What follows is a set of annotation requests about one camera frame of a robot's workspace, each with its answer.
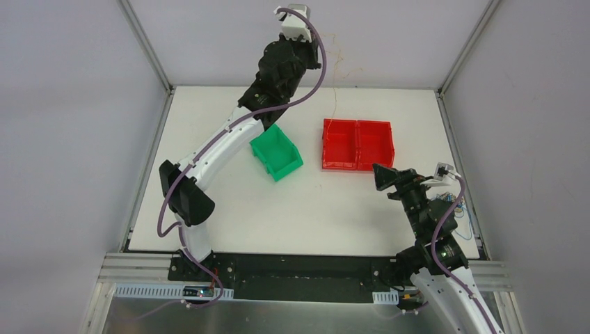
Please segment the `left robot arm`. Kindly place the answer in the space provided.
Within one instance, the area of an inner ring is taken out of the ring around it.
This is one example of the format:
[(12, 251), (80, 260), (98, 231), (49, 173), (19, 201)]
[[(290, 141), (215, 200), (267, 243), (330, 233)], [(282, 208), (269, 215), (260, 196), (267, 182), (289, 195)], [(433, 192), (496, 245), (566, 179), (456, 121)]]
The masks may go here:
[(215, 134), (185, 158), (160, 165), (164, 202), (157, 234), (165, 237), (177, 229), (180, 250), (188, 258), (185, 271), (195, 281), (208, 279), (212, 272), (207, 220), (216, 204), (207, 188), (238, 151), (274, 125), (289, 107), (318, 90), (326, 76), (326, 59), (320, 38), (306, 42), (280, 36), (264, 48), (254, 81)]

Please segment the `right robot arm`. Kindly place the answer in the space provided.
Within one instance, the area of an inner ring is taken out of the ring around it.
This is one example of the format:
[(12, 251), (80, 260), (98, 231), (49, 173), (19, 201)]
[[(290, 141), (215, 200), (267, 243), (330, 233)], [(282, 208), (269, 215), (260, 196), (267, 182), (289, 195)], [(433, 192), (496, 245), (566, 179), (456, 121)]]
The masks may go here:
[(388, 198), (401, 203), (415, 236), (414, 245), (395, 256), (396, 279), (420, 291), (446, 330), (502, 333), (453, 235), (458, 227), (455, 209), (466, 190), (463, 177), (445, 163), (431, 176), (381, 164), (373, 164), (372, 170), (378, 191), (395, 189)]

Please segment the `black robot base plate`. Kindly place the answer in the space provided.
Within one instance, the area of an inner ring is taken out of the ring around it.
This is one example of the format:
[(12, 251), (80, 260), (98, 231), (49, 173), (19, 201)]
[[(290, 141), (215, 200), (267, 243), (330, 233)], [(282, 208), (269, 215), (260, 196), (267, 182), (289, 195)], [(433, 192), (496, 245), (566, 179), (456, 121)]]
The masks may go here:
[(235, 299), (371, 303), (375, 292), (409, 293), (410, 270), (393, 257), (212, 253), (200, 264), (177, 252), (170, 281), (206, 282)]

